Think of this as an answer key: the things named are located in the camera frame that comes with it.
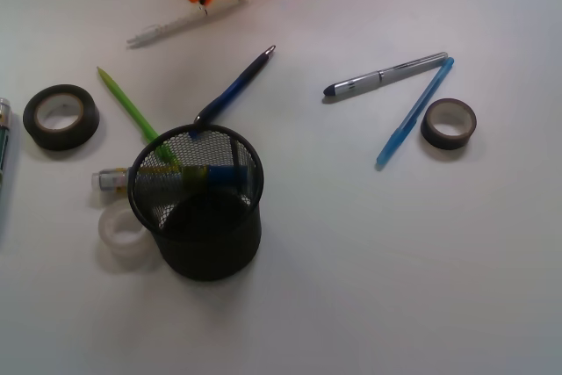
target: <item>green pencil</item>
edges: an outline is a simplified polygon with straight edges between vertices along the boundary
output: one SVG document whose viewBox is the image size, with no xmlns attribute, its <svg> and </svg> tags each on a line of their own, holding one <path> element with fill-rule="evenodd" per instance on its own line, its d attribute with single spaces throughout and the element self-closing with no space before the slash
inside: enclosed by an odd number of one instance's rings
<svg viewBox="0 0 562 375">
<path fill-rule="evenodd" d="M 133 104 L 133 102 L 126 96 L 125 92 L 117 85 L 115 81 L 101 69 L 99 66 L 97 67 L 97 72 L 104 81 L 105 85 L 109 89 L 109 91 L 118 99 L 121 105 L 125 108 L 126 112 L 133 118 L 136 124 L 141 129 L 144 137 L 148 142 L 154 141 L 158 138 L 158 133 L 154 130 L 154 128 L 148 123 L 148 121 L 142 116 L 142 113 L 139 112 L 139 109 Z M 156 152 L 165 162 L 175 163 L 177 162 L 176 156 L 169 150 L 168 146 L 162 146 L 161 148 L 157 148 Z"/>
</svg>

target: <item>pen holder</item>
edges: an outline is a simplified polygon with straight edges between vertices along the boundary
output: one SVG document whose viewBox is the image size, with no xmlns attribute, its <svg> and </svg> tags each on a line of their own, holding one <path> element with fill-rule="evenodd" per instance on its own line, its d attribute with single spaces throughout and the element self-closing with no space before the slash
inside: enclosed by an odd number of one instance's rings
<svg viewBox="0 0 562 375">
<path fill-rule="evenodd" d="M 177 161 L 163 162 L 167 148 Z M 227 171 L 220 183 L 182 169 Z M 245 267 L 259 247 L 263 168 L 239 134 L 221 126 L 187 125 L 151 142 L 129 170 L 133 212 L 154 236 L 162 257 L 179 274 L 211 281 Z"/>
</svg>

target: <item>light blue pen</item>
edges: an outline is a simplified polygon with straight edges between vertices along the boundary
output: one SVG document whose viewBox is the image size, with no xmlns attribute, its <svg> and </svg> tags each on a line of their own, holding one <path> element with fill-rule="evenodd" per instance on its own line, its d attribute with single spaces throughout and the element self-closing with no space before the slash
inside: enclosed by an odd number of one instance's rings
<svg viewBox="0 0 562 375">
<path fill-rule="evenodd" d="M 398 147 L 404 142 L 408 134 L 412 131 L 412 128 L 415 125 L 415 122 L 418 119 L 418 116 L 423 112 L 425 106 L 428 105 L 429 100 L 435 94 L 439 85 L 443 82 L 443 79 L 447 76 L 450 69 L 453 66 L 455 60 L 450 57 L 447 61 L 442 65 L 442 67 L 437 72 L 437 75 L 433 80 L 429 83 L 428 88 L 425 89 L 421 97 L 415 103 L 410 113 L 407 114 L 404 121 L 398 126 L 393 133 L 393 136 L 390 137 L 390 140 L 386 143 L 383 150 L 377 157 L 377 165 L 375 166 L 377 169 L 381 170 L 390 160 L 390 157 L 393 156 L 394 151 L 398 149 Z"/>
</svg>

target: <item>pen tip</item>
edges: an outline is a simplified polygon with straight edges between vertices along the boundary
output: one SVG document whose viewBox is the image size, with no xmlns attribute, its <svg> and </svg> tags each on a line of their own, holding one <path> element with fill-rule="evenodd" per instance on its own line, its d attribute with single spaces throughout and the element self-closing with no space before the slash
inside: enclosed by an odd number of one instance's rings
<svg viewBox="0 0 562 375">
<path fill-rule="evenodd" d="M 327 87 L 327 88 L 324 90 L 324 95 L 325 95 L 326 97 L 333 97 L 333 96 L 335 96 L 335 86 L 334 86 L 334 85 L 330 85 L 329 87 Z"/>
<path fill-rule="evenodd" d="M 275 50 L 275 47 L 277 47 L 277 46 L 274 44 L 273 46 L 271 46 L 270 48 L 268 48 L 264 53 L 269 56 L 270 54 L 273 53 L 273 50 Z"/>
</svg>

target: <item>tape roll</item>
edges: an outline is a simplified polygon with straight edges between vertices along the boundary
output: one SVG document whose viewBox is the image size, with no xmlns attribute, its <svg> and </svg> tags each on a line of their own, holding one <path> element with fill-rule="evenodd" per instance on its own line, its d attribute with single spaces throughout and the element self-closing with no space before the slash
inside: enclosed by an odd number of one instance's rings
<svg viewBox="0 0 562 375">
<path fill-rule="evenodd" d="M 55 109 L 73 106 L 78 118 L 61 129 L 45 127 L 44 120 Z M 88 91 L 75 85 L 55 85 L 33 97 L 24 110 L 25 130 L 41 148 L 65 151 L 80 147 L 96 132 L 99 112 Z"/>
<path fill-rule="evenodd" d="M 446 134 L 437 127 L 452 126 L 458 134 Z M 425 112 L 421 122 L 421 134 L 436 148 L 453 150 L 464 147 L 476 129 L 476 114 L 462 101 L 455 98 L 437 100 Z"/>
<path fill-rule="evenodd" d="M 134 232 L 122 226 L 138 223 Z M 129 200 L 123 198 L 107 208 L 99 217 L 97 231 L 102 242 L 115 254 L 123 257 L 139 256 L 154 245 L 152 235 L 135 217 Z"/>
</svg>

